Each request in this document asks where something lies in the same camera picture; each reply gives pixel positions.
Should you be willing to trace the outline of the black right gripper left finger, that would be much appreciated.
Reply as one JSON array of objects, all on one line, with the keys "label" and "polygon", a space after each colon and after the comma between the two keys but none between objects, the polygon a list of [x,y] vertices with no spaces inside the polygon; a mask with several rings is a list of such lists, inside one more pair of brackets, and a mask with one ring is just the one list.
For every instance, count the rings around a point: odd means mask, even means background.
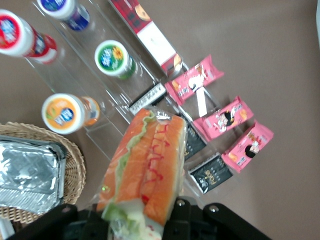
[{"label": "black right gripper left finger", "polygon": [[9,240],[110,240],[109,222],[92,209],[59,205],[18,230]]}]

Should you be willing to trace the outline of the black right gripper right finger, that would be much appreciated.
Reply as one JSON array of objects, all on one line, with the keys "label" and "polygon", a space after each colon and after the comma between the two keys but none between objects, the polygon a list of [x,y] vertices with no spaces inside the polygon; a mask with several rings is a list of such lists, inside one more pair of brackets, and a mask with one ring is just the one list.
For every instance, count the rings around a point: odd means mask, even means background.
[{"label": "black right gripper right finger", "polygon": [[221,203],[204,208],[178,197],[163,240],[269,240],[266,234]]}]

